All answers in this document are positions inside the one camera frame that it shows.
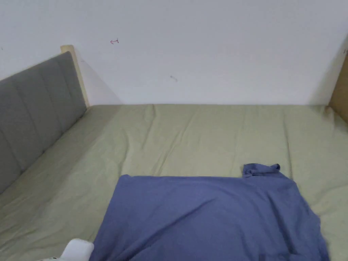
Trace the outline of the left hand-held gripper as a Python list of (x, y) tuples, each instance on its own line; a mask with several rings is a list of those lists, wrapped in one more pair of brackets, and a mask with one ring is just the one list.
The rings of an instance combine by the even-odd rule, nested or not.
[(60, 257), (47, 258), (47, 261), (89, 261), (94, 244), (82, 239), (72, 239)]

